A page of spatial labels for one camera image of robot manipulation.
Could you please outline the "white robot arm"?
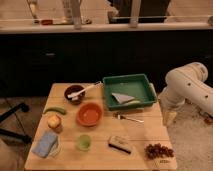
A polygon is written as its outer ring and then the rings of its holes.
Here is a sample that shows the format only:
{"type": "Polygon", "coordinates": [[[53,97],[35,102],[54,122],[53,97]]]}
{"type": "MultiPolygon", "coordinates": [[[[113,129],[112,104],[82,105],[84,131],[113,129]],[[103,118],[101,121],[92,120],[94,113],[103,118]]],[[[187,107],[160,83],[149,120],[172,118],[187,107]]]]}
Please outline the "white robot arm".
{"type": "Polygon", "coordinates": [[[207,78],[208,70],[200,62],[186,64],[166,74],[166,87],[158,96],[164,126],[172,123],[185,100],[213,117],[213,87],[205,84],[207,78]]]}

